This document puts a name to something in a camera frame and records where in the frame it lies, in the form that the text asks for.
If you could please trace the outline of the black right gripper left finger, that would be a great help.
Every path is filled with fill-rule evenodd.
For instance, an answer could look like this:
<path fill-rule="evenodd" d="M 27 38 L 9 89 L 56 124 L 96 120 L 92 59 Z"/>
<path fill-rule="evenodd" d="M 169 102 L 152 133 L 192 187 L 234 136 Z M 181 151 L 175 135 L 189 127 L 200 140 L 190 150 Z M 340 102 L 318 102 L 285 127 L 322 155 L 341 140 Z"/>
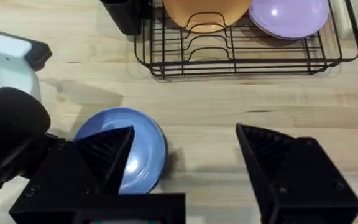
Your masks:
<path fill-rule="evenodd" d="M 134 141 L 132 126 L 77 141 L 43 134 L 27 139 L 29 178 L 22 198 L 116 195 Z"/>

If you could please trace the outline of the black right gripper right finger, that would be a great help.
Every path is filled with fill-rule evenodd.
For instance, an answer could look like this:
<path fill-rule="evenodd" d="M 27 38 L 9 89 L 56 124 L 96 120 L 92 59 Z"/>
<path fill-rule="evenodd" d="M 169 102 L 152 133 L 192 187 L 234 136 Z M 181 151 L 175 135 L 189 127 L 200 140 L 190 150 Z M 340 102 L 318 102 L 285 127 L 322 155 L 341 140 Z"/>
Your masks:
<path fill-rule="evenodd" d="M 358 196 L 319 142 L 238 123 L 262 223 L 352 223 Z"/>

